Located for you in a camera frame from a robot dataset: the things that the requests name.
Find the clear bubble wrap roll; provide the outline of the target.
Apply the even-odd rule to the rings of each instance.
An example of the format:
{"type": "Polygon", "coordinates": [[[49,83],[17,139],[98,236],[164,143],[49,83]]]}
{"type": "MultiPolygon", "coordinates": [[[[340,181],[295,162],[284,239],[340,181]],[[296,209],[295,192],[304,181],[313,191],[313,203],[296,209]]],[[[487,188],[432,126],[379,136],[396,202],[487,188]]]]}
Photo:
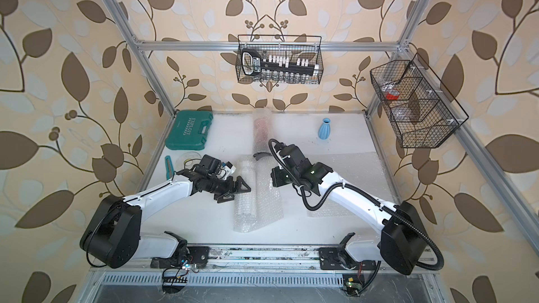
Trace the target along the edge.
{"type": "Polygon", "coordinates": [[[280,191],[272,184],[271,172],[274,167],[272,157],[259,160],[253,156],[241,157],[238,176],[250,186],[251,191],[235,196],[235,232],[246,234],[284,218],[280,191]]]}

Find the light blue vase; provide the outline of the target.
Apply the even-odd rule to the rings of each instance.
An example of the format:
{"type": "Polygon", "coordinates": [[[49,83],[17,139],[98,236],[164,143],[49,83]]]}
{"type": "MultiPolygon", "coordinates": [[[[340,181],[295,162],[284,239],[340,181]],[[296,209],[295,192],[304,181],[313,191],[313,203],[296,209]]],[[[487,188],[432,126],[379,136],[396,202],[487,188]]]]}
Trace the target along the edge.
{"type": "Polygon", "coordinates": [[[318,130],[317,136],[320,140],[327,140],[331,134],[331,120],[324,118],[318,130]]]}

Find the bubble wrap sheet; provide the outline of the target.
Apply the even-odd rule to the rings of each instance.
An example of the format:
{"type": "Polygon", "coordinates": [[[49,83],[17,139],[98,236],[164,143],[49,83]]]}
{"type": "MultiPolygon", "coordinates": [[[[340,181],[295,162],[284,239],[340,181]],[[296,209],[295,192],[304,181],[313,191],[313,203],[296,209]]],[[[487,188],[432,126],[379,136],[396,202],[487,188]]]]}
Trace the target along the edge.
{"type": "MultiPolygon", "coordinates": [[[[313,164],[320,162],[330,166],[346,181],[375,197],[393,203],[397,199],[390,188],[385,168],[374,151],[359,154],[319,154],[309,156],[309,160],[313,164]]],[[[365,215],[357,216],[355,212],[356,210],[348,210],[331,199],[317,211],[306,210],[308,217],[353,217],[364,222],[365,215]]]]}

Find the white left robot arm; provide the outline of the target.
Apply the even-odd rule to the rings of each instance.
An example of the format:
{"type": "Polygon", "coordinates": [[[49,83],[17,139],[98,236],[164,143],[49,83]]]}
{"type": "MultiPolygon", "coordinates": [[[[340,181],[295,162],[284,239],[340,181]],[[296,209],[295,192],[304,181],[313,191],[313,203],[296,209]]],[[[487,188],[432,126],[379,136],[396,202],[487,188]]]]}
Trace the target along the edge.
{"type": "Polygon", "coordinates": [[[125,197],[109,195],[99,204],[84,231],[79,246],[87,258],[101,261],[102,267],[117,269],[132,259],[164,261],[170,268],[184,268],[194,258],[188,242],[171,231],[146,234],[144,221],[171,204],[199,192],[213,195],[217,203],[249,193],[251,187],[238,176],[235,167],[209,155],[191,168],[177,171],[166,182],[125,197]]]}

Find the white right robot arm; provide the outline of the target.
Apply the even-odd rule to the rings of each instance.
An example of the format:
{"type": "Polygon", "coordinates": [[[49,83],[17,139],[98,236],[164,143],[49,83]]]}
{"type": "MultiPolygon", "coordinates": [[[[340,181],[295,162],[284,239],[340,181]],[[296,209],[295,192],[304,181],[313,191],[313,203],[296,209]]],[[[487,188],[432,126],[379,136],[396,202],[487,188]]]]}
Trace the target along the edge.
{"type": "Polygon", "coordinates": [[[332,262],[357,269],[364,261],[385,262],[396,272],[410,275],[419,267],[439,271],[445,265],[442,251],[428,236],[417,210],[407,201],[395,204],[348,182],[326,164],[312,164],[294,144],[270,139],[268,147],[277,167],[272,169],[274,187],[291,185],[310,212],[327,201],[337,203],[363,220],[375,232],[371,241],[355,241],[349,233],[335,249],[332,262]]]}

